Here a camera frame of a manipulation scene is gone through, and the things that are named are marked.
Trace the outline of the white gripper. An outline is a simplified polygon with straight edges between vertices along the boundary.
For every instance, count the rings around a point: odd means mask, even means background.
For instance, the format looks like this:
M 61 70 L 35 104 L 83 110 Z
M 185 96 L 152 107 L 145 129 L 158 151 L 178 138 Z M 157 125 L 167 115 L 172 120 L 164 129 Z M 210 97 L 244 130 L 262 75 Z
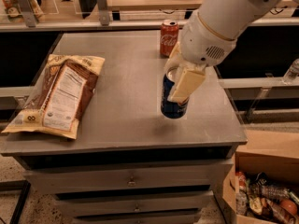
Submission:
M 235 46 L 235 39 L 217 34 L 195 10 L 181 30 L 180 43 L 173 47 L 164 66 L 165 73 L 178 67 L 168 100 L 184 103 L 205 81 L 206 65 L 222 63 Z

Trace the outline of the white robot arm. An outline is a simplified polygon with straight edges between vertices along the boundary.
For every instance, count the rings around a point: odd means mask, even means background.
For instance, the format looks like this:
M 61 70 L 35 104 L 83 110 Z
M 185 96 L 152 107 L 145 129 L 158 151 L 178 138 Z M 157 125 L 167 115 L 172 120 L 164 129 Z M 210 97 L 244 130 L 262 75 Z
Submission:
M 165 65 L 177 69 L 167 100 L 187 101 L 205 80 L 206 68 L 221 63 L 235 49 L 240 35 L 280 1 L 204 0 L 183 26 Z

